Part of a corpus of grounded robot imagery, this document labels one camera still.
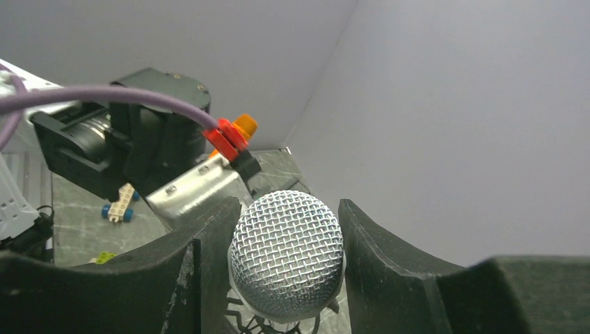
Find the gray wall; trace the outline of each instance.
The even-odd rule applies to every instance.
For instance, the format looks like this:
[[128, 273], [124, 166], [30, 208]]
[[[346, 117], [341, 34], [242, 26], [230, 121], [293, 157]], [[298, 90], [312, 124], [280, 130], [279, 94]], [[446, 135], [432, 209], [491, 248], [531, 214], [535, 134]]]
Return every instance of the gray wall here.
[[447, 260], [590, 255], [590, 1], [359, 0], [289, 146]]
[[205, 83], [212, 112], [250, 113], [254, 148], [283, 146], [356, 0], [5, 0], [0, 58], [60, 84], [144, 66]]

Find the screw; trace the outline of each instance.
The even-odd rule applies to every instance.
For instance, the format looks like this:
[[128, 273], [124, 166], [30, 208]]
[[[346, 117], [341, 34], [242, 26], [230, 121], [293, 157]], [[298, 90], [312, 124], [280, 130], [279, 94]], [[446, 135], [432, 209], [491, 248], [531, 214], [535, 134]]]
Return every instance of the screw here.
[[166, 188], [166, 193], [168, 195], [172, 195], [175, 191], [176, 191], [176, 186], [169, 186], [168, 188]]

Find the gray floor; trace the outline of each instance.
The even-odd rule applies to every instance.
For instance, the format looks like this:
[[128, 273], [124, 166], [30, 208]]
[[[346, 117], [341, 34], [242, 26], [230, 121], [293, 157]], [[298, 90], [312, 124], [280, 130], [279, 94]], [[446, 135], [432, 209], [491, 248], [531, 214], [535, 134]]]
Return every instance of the gray floor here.
[[[293, 177], [301, 178], [301, 172], [285, 151], [255, 152], [254, 155], [262, 167], [262, 172], [250, 181], [250, 186], [254, 189], [277, 190]], [[297, 184], [293, 189], [308, 192], [302, 184]], [[101, 252], [121, 254], [166, 233], [160, 220], [144, 202], [132, 204], [135, 214], [130, 223], [113, 224], [101, 216], [102, 206], [106, 204], [104, 200], [59, 176], [54, 176], [53, 190], [56, 211], [54, 248], [55, 263], [58, 266], [85, 264]], [[339, 314], [324, 310], [318, 333], [351, 332], [344, 287], [337, 300], [340, 305]], [[251, 318], [245, 308], [237, 309], [244, 319]], [[312, 320], [303, 321], [301, 332], [311, 333], [312, 327]]]

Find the toy wheel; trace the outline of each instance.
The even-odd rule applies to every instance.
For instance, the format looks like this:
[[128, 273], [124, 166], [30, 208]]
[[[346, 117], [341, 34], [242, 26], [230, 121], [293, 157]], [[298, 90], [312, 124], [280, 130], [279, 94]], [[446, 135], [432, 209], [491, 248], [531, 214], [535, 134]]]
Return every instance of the toy wheel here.
[[130, 222], [131, 218], [133, 218], [133, 209], [126, 209], [125, 214], [123, 214], [123, 221]]
[[109, 210], [111, 209], [111, 204], [105, 204], [102, 207], [102, 218], [106, 218], [109, 216]]

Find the silver mesh ball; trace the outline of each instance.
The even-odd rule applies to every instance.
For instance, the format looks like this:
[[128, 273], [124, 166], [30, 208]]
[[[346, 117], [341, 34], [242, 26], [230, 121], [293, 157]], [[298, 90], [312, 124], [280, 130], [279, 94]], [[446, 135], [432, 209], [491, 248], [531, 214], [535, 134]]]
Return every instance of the silver mesh ball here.
[[252, 312], [277, 322], [313, 317], [337, 295], [345, 266], [336, 216], [317, 198], [276, 191], [241, 215], [230, 281]]

